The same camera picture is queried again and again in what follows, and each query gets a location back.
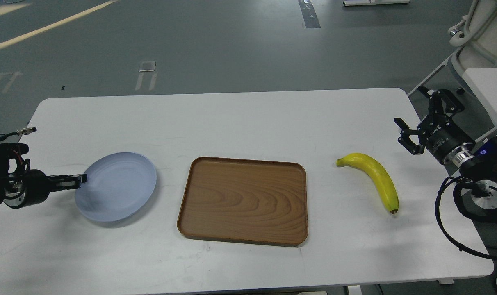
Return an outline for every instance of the plate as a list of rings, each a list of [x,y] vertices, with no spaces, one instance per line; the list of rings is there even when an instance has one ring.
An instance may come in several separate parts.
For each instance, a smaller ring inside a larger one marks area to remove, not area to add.
[[[79,211],[89,220],[113,222],[138,211],[152,195],[157,176],[153,163],[136,153],[116,153],[85,171],[88,181],[75,192]]]

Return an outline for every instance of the table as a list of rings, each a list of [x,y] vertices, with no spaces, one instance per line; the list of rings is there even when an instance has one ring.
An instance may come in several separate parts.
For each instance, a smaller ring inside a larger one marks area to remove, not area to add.
[[[138,213],[104,225],[78,212],[73,191],[23,209],[0,206],[0,294],[201,293],[308,290],[492,273],[459,252],[434,219],[447,176],[429,153],[397,142],[393,118],[418,123],[400,89],[53,98],[21,142],[33,168],[83,172],[111,153],[155,164],[158,185]],[[372,181],[336,168],[350,152],[378,159],[400,196],[393,217]],[[190,164],[201,156],[296,162],[307,172],[307,240],[298,248],[186,239],[176,227]],[[447,230],[486,252],[446,191]]]
[[[467,69],[462,78],[487,110],[497,129],[497,68]]]

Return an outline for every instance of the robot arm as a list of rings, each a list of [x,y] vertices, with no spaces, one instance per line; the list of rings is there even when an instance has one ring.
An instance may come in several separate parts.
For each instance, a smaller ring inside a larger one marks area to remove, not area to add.
[[[464,110],[464,106],[453,93],[449,90],[428,90],[425,87],[419,87],[418,90],[429,99],[429,112],[418,124],[417,129],[410,129],[402,119],[395,118],[395,123],[401,129],[398,142],[414,155],[422,154],[427,149],[440,164],[457,166],[462,177],[448,179],[452,179],[450,183],[456,183],[453,197],[460,213],[471,220],[497,224],[497,137],[491,138],[474,151],[474,140],[453,121],[453,116]],[[419,143],[414,143],[410,136],[418,136]],[[443,229],[438,206],[441,194],[450,184],[445,185],[446,182],[447,179],[438,191],[435,208],[438,225],[460,250],[497,259],[468,249],[452,239]],[[465,193],[468,193],[467,200],[470,196],[473,203],[481,208],[478,211],[481,211],[482,215],[466,209]]]
[[[26,135],[35,128],[22,129],[0,137],[0,142],[14,135]],[[30,159],[23,159],[29,148],[23,143],[0,143],[0,204],[18,209],[44,202],[50,192],[76,189],[87,181],[86,174],[46,176],[40,170],[30,169]],[[16,169],[10,170],[15,159]]]

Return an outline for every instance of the concrete floor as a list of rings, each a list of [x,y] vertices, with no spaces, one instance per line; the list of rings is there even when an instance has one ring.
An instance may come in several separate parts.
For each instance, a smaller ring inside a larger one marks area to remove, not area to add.
[[[305,28],[294,0],[119,0],[39,31],[105,2],[0,1],[0,11],[18,8],[0,15],[0,45],[24,37],[0,48],[0,133],[26,127],[37,105],[50,97],[387,87],[409,91],[453,52],[447,28],[468,12],[471,0],[361,7],[314,0],[321,28],[311,29]],[[136,89],[140,62],[151,60],[157,62],[155,86],[149,87],[147,73]],[[427,86],[455,89],[458,84],[445,69]],[[467,110],[455,119],[476,138],[492,123],[476,98],[461,99]],[[420,116],[426,112],[423,96],[414,95],[411,102]],[[487,245],[497,247],[497,228],[477,228]],[[454,285],[415,282],[382,288],[386,295],[495,295],[496,275],[497,263],[493,275]],[[363,293],[378,294],[378,288],[365,286]]]

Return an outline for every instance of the wooden tray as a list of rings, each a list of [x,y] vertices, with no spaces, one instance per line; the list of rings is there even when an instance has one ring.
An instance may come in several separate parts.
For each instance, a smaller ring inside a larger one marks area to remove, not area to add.
[[[179,212],[185,237],[298,246],[307,238],[307,179],[296,163],[200,157]]]

